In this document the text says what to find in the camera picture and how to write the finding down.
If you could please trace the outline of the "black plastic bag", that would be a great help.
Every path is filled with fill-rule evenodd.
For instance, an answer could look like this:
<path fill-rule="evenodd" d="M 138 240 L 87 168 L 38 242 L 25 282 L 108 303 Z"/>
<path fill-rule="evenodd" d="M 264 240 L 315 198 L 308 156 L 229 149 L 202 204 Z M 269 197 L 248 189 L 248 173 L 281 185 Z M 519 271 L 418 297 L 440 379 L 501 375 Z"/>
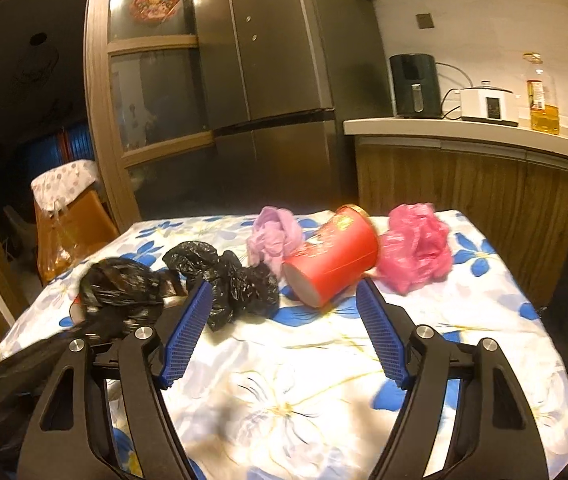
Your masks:
<path fill-rule="evenodd" d="M 211 244 L 188 240 L 174 246 L 162 257 L 167 268 L 186 278 L 191 289 L 198 280 L 212 288 L 212 308 L 207 324 L 218 332 L 243 314 L 273 318 L 279 310 L 278 278 L 263 262 L 243 266 L 226 250 L 219 254 Z"/>
<path fill-rule="evenodd" d="M 110 257 L 93 263 L 81 276 L 69 314 L 79 324 L 107 310 L 119 316 L 124 333 L 131 333 L 154 325 L 163 311 L 185 297 L 186 290 L 173 271 L 153 271 L 144 263 Z"/>

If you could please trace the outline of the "purple plastic bag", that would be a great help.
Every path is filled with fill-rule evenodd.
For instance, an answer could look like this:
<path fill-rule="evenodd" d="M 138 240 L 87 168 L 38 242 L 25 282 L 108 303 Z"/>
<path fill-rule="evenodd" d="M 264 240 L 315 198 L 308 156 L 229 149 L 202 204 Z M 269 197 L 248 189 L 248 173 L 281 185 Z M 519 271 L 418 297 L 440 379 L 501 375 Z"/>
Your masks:
<path fill-rule="evenodd" d="M 246 242 L 249 266 L 264 263 L 281 278 L 284 259 L 304 240 L 301 225 L 290 210 L 264 206 Z"/>

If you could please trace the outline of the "blue floral tablecloth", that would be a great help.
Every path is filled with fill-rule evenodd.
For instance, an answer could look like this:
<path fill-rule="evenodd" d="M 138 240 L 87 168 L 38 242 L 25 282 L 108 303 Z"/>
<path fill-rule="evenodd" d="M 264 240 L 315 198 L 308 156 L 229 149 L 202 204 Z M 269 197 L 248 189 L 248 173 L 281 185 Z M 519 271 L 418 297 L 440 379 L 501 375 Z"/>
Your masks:
<path fill-rule="evenodd" d="M 548 472 L 568 464 L 568 376 L 531 302 L 463 214 L 443 211 L 448 277 L 400 296 L 417 324 L 465 344 L 494 339 L 530 404 Z M 404 399 L 381 368 L 353 292 L 325 310 L 288 287 L 274 318 L 240 318 L 201 335 L 163 395 L 196 471 L 209 479 L 364 479 Z"/>

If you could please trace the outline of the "dark steel refrigerator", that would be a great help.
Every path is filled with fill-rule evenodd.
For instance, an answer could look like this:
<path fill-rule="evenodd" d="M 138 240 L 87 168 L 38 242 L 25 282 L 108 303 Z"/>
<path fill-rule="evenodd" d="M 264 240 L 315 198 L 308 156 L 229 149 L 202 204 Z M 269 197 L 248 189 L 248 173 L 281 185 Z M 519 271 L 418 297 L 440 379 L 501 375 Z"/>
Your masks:
<path fill-rule="evenodd" d="M 195 16 L 224 205 L 354 202 L 346 122 L 391 112 L 372 0 L 195 0 Z"/>

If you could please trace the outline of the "black air fryer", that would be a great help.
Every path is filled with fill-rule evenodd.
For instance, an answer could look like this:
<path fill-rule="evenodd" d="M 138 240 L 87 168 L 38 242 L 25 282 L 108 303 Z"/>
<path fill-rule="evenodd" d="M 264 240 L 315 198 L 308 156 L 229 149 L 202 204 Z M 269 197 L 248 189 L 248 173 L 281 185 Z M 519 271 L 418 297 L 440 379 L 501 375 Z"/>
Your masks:
<path fill-rule="evenodd" d="M 436 60 L 430 54 L 397 54 L 389 58 L 395 114 L 402 118 L 440 119 L 441 90 Z"/>

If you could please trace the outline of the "white rice cooker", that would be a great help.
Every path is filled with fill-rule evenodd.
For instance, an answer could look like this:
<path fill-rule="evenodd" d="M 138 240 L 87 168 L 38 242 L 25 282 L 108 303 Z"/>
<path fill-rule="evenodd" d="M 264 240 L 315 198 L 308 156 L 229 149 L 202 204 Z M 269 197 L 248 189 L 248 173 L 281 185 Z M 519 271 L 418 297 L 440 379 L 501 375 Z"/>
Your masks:
<path fill-rule="evenodd" d="M 460 119 L 508 127 L 519 125 L 516 95 L 512 90 L 493 87 L 482 80 L 476 87 L 459 91 Z"/>

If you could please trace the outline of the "dotted cloth on chair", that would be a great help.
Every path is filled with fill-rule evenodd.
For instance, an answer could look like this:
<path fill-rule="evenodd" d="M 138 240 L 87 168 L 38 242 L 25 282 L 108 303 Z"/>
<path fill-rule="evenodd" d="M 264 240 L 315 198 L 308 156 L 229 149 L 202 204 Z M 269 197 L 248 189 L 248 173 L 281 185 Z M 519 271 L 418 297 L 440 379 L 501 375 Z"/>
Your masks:
<path fill-rule="evenodd" d="M 98 182 L 96 162 L 79 159 L 40 174 L 31 181 L 31 189 L 38 207 L 54 214 L 69 206 L 95 182 Z"/>

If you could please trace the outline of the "clear plastic bag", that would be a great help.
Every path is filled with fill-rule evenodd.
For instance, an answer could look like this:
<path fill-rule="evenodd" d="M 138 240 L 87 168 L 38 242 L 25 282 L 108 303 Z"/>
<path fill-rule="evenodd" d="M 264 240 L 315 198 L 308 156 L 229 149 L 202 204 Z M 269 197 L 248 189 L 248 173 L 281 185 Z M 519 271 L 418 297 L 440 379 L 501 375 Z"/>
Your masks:
<path fill-rule="evenodd" d="M 89 255 L 82 236 L 77 203 L 49 214 L 36 207 L 37 264 L 40 278 L 49 283 Z"/>

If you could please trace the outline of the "wooden lower cabinet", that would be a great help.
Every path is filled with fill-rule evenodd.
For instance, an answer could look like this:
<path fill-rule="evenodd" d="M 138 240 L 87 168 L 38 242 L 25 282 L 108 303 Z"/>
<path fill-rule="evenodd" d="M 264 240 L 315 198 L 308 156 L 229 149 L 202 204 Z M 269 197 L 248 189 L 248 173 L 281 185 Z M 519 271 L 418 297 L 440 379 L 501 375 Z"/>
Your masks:
<path fill-rule="evenodd" d="M 549 304 L 568 254 L 568 159 L 392 136 L 360 136 L 355 157 L 370 214 L 413 203 L 465 214 L 532 304 Z"/>

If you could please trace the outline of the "orange chair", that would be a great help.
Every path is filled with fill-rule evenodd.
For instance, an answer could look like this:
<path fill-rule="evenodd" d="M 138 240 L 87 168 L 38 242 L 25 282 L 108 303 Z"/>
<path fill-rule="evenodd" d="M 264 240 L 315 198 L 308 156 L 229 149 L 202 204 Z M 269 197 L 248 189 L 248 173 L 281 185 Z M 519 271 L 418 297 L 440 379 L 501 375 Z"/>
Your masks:
<path fill-rule="evenodd" d="M 87 188 L 69 206 L 47 212 L 34 204 L 37 265 L 43 284 L 104 248 L 119 236 L 98 192 Z"/>

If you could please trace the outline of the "red paper cup right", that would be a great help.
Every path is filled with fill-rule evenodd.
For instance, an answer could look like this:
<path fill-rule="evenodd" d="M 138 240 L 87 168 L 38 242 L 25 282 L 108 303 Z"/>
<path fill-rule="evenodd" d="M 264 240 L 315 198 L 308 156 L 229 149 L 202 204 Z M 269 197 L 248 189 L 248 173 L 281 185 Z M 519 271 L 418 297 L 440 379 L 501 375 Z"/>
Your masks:
<path fill-rule="evenodd" d="M 321 308 L 376 266 L 378 255 L 371 217 L 357 205 L 345 205 L 284 259 L 282 271 L 304 304 Z"/>

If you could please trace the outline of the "wooden glass door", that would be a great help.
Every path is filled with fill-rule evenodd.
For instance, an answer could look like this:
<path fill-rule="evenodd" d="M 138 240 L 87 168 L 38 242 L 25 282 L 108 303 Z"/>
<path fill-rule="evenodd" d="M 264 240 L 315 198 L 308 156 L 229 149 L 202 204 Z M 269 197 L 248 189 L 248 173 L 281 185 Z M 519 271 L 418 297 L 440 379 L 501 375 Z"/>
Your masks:
<path fill-rule="evenodd" d="M 86 108 L 107 204 L 119 229 L 194 216 L 214 159 L 197 0 L 88 0 Z"/>

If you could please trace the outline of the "cooking oil bottle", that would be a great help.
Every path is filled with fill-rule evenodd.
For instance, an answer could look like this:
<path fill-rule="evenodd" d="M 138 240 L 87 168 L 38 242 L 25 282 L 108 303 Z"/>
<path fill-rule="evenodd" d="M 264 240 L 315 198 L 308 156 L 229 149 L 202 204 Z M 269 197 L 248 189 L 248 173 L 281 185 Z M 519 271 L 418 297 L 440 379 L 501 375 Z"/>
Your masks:
<path fill-rule="evenodd" d="M 524 52 L 522 58 L 526 62 L 524 79 L 531 129 L 558 136 L 560 119 L 554 78 L 538 52 Z"/>

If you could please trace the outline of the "pink plastic bag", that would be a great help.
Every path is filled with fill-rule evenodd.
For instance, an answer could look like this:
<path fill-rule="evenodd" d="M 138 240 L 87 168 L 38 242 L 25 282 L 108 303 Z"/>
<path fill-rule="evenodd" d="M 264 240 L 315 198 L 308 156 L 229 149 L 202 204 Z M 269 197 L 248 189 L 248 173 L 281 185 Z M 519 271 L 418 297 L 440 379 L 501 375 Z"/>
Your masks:
<path fill-rule="evenodd" d="M 444 281 L 453 266 L 448 234 L 450 228 L 430 204 L 402 204 L 392 209 L 388 229 L 379 237 L 380 280 L 402 296 Z"/>

